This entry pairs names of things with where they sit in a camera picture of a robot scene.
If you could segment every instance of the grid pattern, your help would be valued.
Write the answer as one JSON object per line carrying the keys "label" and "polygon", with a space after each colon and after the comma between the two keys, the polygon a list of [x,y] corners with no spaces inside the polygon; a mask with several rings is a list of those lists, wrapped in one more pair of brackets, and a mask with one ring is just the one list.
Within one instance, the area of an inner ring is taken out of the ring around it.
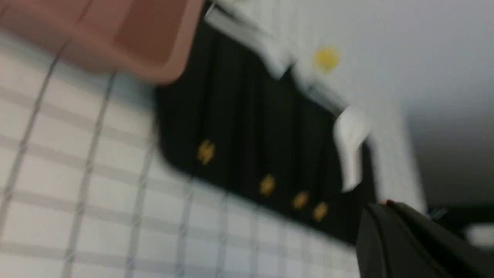
{"label": "grid pattern", "polygon": [[[294,53],[315,49],[323,30],[283,3],[234,7]],[[6,34],[0,65],[0,276],[359,277],[352,248],[172,170],[148,85],[90,76]],[[334,84],[374,120],[380,198],[423,209],[393,101]]]}

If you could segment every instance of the gray line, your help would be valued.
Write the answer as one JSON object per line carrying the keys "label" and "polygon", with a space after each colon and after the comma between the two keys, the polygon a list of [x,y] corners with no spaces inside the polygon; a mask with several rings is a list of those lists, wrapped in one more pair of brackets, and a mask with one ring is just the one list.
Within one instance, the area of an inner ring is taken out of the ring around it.
{"label": "gray line", "polygon": [[309,246],[309,232],[310,228],[307,228],[305,230],[305,236],[304,236],[304,241],[302,243],[302,275],[304,277],[310,277],[311,270],[310,270],[310,263],[311,263],[311,254],[310,250],[307,249]]}
{"label": "gray line", "polygon": [[12,201],[62,211],[70,214],[73,214],[76,209],[76,204],[74,202],[19,189],[16,189],[13,193]]}
{"label": "gray line", "polygon": [[250,221],[250,244],[251,244],[251,255],[250,255],[250,278],[256,278],[259,272],[259,237],[258,237],[258,222],[259,218],[259,205],[256,206],[252,214],[252,219]]}
{"label": "gray line", "polygon": [[19,140],[0,134],[0,147],[17,151]]}
{"label": "gray line", "polygon": [[3,236],[3,231],[5,230],[5,222],[7,218],[8,209],[10,207],[10,201],[12,200],[13,189],[17,183],[17,179],[19,177],[19,172],[21,170],[21,164],[24,159],[24,154],[26,153],[27,144],[29,138],[31,137],[31,133],[33,131],[33,127],[36,121],[36,117],[38,112],[40,111],[41,102],[43,101],[44,94],[46,92],[46,88],[48,87],[48,83],[50,81],[50,77],[53,74],[53,70],[55,69],[55,65],[58,62],[58,56],[54,58],[52,63],[50,64],[50,68],[48,69],[48,73],[46,74],[43,84],[40,89],[40,93],[38,94],[38,98],[33,107],[33,111],[29,118],[29,122],[27,128],[22,136],[22,139],[19,143],[19,150],[15,157],[14,163],[12,165],[12,169],[10,170],[10,175],[7,180],[7,186],[4,189],[3,194],[3,202],[0,206],[0,242]]}
{"label": "gray line", "polygon": [[84,172],[84,176],[82,177],[81,188],[79,191],[77,210],[74,216],[74,221],[72,223],[72,229],[67,247],[67,254],[62,270],[63,278],[70,278],[72,276],[72,266],[74,262],[75,249],[76,249],[77,241],[79,240],[79,234],[81,232],[82,217],[84,215],[85,203],[87,199],[87,190],[89,187],[89,180],[93,168],[93,160],[96,155],[96,148],[98,147],[98,139],[99,139],[99,134],[101,132],[103,117],[106,112],[106,107],[108,106],[108,100],[110,99],[110,93],[112,90],[114,79],[115,79],[115,73],[108,80],[108,86],[105,92],[106,93],[105,99],[103,100],[101,109],[98,114],[98,120],[96,121],[96,125],[94,128],[94,134],[91,140],[91,146],[87,154],[87,159],[85,163],[85,172]]}
{"label": "gray line", "polygon": [[190,190],[189,195],[185,199],[184,209],[182,213],[182,219],[180,222],[180,232],[178,234],[178,243],[177,243],[177,263],[175,267],[177,278],[183,278],[185,275],[185,257],[186,257],[186,247],[187,247],[187,230],[189,225],[190,212],[192,209],[192,201],[194,198],[194,192]]}
{"label": "gray line", "polygon": [[61,248],[27,245],[23,243],[8,241],[4,241],[1,243],[0,253],[60,261],[63,260],[65,256],[65,250]]}
{"label": "gray line", "polygon": [[93,132],[94,124],[96,122],[96,120],[92,120],[79,114],[72,113],[68,110],[59,108],[58,106],[47,102],[43,103],[43,105],[41,106],[40,114],[55,118],[59,121],[62,121],[63,123],[75,126],[88,132]]}
{"label": "gray line", "polygon": [[219,248],[216,261],[216,278],[225,276],[225,260],[226,260],[226,245],[228,243],[228,214],[227,214],[227,198],[228,193],[223,195],[219,207]]}
{"label": "gray line", "polygon": [[32,109],[33,105],[36,103],[36,99],[29,97],[27,95],[14,92],[0,85],[0,99],[17,104],[23,108]]}
{"label": "gray line", "polygon": [[278,260],[279,260],[278,276],[279,277],[285,277],[287,274],[286,224],[287,224],[286,220],[282,220],[278,230]]}
{"label": "gray line", "polygon": [[137,253],[137,245],[139,244],[139,234],[141,229],[142,211],[144,208],[144,196],[146,194],[146,183],[151,161],[153,160],[153,151],[156,144],[151,142],[149,149],[144,157],[144,165],[139,179],[139,190],[135,198],[134,215],[132,220],[132,231],[130,232],[130,244],[127,253],[127,263],[125,266],[125,278],[132,278],[135,269],[135,256]]}
{"label": "gray line", "polygon": [[58,163],[76,170],[85,170],[85,161],[82,158],[69,155],[56,149],[29,143],[26,150],[27,155],[32,155],[50,162]]}

